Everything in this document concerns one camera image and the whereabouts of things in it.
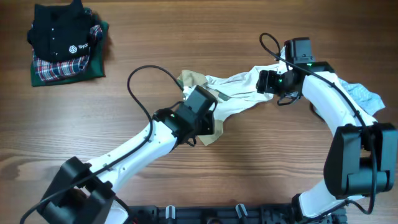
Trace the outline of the beige and tan shirt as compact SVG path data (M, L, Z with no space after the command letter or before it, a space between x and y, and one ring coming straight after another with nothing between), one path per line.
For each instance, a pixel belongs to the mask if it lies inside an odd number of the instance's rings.
M204 145L208 146L214 143L223 134L223 123L229 116L273 99L273 95L270 93L258 93L256 84L260 71L275 71L277 67L276 64L255 66L248 72L242 72L229 78L218 78L191 70L181 71L177 81L183 87L184 97L188 97L196 86L201 86L218 100L214 111L214 133L199 137Z

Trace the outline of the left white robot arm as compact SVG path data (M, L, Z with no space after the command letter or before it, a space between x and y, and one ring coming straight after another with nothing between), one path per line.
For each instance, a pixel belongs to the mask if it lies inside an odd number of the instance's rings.
M185 101L157 110L136 136L107 154L62 164L36 211L48 223L124 223L116 194L133 175L177 146L214 131L217 99L200 86Z

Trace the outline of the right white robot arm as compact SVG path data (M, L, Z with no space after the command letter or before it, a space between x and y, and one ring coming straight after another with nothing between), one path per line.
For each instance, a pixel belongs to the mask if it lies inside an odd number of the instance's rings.
M377 122L354 101L330 64L315 60L308 37L277 48L269 54L278 67L260 71L257 92L277 95L279 106L306 98L333 135L323 180L292 199L294 222L315 222L350 204L371 214L376 195L395 183L397 129Z

